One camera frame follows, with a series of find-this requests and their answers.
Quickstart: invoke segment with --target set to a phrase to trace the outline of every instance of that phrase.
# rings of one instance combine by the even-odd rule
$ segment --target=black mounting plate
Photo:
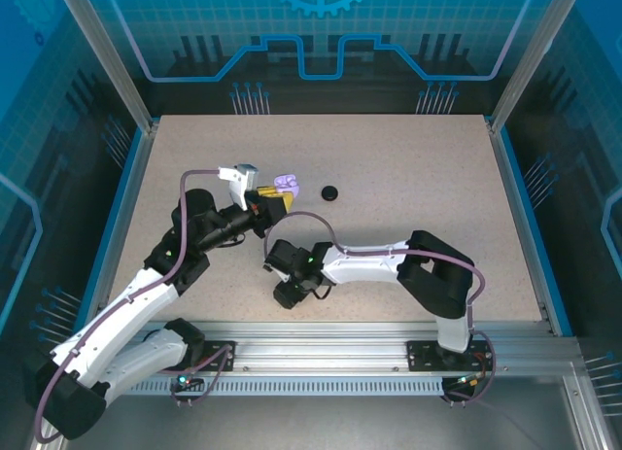
[[[236,343],[234,341],[207,341],[206,340],[205,343],[203,343],[203,353],[201,354],[201,359],[199,362],[206,360],[207,358],[212,356],[214,353],[216,353],[218,350],[223,348],[225,345],[229,345],[231,347],[231,351],[229,351],[229,355],[226,360],[225,368],[223,369],[223,372],[231,372],[233,370],[233,363],[235,362]],[[207,364],[205,367],[201,368],[200,370],[203,372],[217,372],[218,368],[221,366],[222,360],[223,360],[223,357],[218,357],[213,362]],[[184,369],[185,367],[173,366],[173,367],[169,367],[166,370],[179,370],[181,372]]]
[[[436,341],[406,342],[410,372],[479,372],[483,367],[475,353],[482,353],[486,358],[486,370],[493,368],[491,351],[484,340],[471,340],[461,354],[440,348]]]

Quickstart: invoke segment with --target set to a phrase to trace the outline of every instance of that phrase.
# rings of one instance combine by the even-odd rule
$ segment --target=blue glass wall
[[[444,114],[492,112],[550,0],[92,2],[155,115]]]
[[[622,356],[619,1],[577,0],[507,125],[588,359]]]
[[[69,296],[84,294],[135,125],[62,0],[0,0],[0,27],[0,446],[8,449],[25,447],[34,413],[21,359],[49,351],[73,325]]]

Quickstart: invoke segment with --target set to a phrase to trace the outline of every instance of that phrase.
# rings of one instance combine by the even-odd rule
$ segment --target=vertical post
[[[64,1],[115,86],[129,114],[141,130],[149,133],[152,127],[152,117],[90,1]]]
[[[566,16],[576,0],[552,0],[546,14],[540,21],[532,41],[527,46],[516,71],[507,83],[491,118],[493,131],[500,131],[518,103],[537,66],[553,43],[553,39],[562,27]]]

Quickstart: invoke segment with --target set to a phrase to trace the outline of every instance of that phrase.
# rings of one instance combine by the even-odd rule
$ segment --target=speckled work surface
[[[191,116],[163,117],[138,196],[111,297],[120,293],[171,227],[179,178],[191,168],[240,162],[259,183],[294,173],[301,186],[292,210],[327,218],[344,244],[376,245],[425,229],[471,257],[487,278],[475,319],[539,320],[499,169],[479,116]],[[320,191],[334,185],[339,197]],[[227,183],[191,177],[219,208]],[[273,236],[311,248],[327,240],[306,217],[283,221]],[[211,266],[157,319],[189,321],[424,321],[432,316],[400,285],[352,283],[328,299],[308,296],[295,309],[272,298],[278,282],[262,266],[261,242],[249,234],[232,249],[208,254]]]

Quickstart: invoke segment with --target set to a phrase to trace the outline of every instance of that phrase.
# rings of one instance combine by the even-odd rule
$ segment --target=yellow object
[[[294,202],[294,194],[292,192],[289,192],[288,190],[285,192],[278,192],[276,190],[276,186],[259,186],[257,188],[257,192],[259,195],[264,197],[281,197],[283,199],[283,203],[285,204],[285,210],[288,212]]]

